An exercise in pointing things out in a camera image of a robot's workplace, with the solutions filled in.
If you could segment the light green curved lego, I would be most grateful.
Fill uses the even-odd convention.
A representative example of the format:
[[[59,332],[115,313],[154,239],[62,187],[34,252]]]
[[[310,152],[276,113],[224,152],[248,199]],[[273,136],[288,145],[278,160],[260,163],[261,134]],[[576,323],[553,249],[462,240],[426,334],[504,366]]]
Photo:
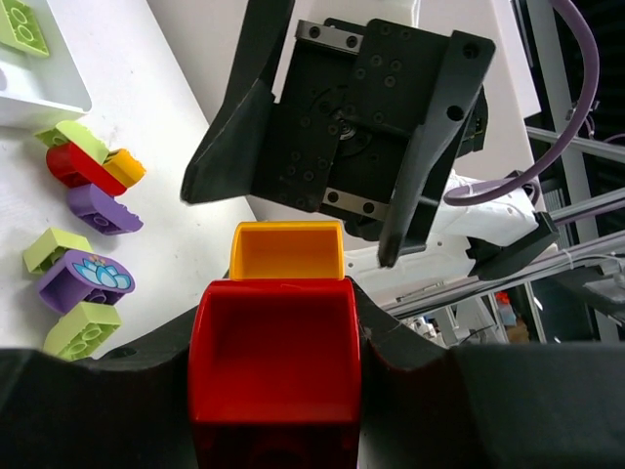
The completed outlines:
[[[104,164],[109,155],[104,142],[76,121],[60,121],[54,127],[36,133],[34,137],[48,149],[74,143],[100,164]]]

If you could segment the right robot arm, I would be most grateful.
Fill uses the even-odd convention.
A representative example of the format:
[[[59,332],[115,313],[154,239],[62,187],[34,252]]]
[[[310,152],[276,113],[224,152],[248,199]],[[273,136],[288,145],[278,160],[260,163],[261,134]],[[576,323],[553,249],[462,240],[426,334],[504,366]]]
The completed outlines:
[[[420,29],[392,2],[325,1],[312,20],[293,10],[248,3],[184,202],[253,195],[338,219],[367,242],[347,253],[347,275],[382,305],[419,286],[512,276],[555,242],[535,182],[447,202],[489,189],[454,164],[485,144],[491,39]]]

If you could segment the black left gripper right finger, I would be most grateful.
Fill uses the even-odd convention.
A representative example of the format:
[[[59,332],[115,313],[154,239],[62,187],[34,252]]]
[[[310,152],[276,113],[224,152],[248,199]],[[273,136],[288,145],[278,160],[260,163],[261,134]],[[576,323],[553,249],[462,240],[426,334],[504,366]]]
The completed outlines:
[[[363,468],[620,468],[620,344],[442,348],[354,293]]]

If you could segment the yellow butterfly lego brick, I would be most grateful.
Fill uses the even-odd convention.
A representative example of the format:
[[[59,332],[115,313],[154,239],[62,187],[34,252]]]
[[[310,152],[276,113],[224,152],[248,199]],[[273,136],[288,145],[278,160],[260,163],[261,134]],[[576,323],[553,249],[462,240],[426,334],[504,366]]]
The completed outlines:
[[[336,279],[345,277],[343,230],[338,222],[243,222],[235,230],[229,277]]]

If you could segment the yellow curved lego brick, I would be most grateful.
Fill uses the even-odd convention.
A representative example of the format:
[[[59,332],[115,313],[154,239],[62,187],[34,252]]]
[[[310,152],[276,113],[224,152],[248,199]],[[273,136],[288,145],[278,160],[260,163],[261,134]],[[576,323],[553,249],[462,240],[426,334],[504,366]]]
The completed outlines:
[[[146,174],[146,169],[127,149],[111,152],[103,163],[103,168],[125,188],[130,189]]]

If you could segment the red rounded lego brick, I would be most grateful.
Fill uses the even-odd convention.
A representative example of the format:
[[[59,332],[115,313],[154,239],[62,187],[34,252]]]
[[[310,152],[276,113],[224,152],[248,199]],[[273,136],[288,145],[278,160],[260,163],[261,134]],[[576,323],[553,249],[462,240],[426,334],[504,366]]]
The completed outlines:
[[[216,280],[187,368],[202,468],[354,468],[361,365],[348,279]]]

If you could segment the red curved lego brick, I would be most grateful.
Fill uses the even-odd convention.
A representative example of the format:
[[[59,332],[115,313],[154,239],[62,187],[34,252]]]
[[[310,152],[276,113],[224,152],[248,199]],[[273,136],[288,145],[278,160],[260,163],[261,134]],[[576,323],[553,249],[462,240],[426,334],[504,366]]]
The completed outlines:
[[[109,196],[119,196],[127,191],[100,163],[74,143],[49,148],[46,164],[50,173],[70,189],[93,184]]]

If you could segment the light green lego brick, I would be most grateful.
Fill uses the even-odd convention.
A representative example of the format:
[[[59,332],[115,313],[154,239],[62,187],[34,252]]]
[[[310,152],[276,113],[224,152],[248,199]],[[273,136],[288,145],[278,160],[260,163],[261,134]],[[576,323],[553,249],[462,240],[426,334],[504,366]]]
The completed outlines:
[[[22,1],[1,0],[1,43],[33,57],[50,56],[33,10]]]
[[[88,358],[120,325],[113,306],[80,302],[49,331],[43,351],[68,362]]]

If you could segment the white sorting tray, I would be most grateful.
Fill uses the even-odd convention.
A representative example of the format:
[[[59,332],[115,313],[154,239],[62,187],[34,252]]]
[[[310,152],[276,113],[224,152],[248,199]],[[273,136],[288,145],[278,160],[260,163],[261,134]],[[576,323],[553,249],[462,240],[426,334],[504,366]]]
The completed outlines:
[[[22,1],[34,12],[50,56],[37,58],[1,43],[1,125],[39,130],[74,120],[92,99],[60,27],[55,1]]]

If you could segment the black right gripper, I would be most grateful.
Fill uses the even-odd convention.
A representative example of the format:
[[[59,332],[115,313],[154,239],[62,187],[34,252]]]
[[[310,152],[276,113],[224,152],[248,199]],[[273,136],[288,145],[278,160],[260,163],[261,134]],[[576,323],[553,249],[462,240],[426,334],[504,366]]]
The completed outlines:
[[[271,112],[294,5],[247,3],[224,100],[181,200],[250,194],[266,134],[267,200],[342,220],[379,241],[379,266],[391,268],[426,249],[454,160],[482,146],[495,43],[380,19],[301,21]]]

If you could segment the light green small lego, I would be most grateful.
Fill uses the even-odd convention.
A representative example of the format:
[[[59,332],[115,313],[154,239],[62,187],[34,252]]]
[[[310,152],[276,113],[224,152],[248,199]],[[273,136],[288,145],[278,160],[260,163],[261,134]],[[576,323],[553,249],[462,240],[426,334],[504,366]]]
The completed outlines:
[[[49,228],[23,251],[22,258],[27,271],[40,276],[50,270],[68,250],[93,253],[85,236]]]

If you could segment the purple curved lego brick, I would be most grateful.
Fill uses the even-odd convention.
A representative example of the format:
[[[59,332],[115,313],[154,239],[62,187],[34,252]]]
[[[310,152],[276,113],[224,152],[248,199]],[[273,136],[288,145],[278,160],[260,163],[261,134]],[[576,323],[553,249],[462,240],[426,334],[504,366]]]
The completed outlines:
[[[70,212],[102,235],[138,232],[143,221],[94,184],[69,189],[66,202]]]

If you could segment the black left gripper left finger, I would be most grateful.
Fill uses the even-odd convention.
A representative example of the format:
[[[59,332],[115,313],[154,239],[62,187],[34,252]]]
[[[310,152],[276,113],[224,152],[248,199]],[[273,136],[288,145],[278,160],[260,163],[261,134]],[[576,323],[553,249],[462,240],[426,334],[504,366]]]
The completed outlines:
[[[4,468],[195,468],[188,310],[98,360],[1,352]]]

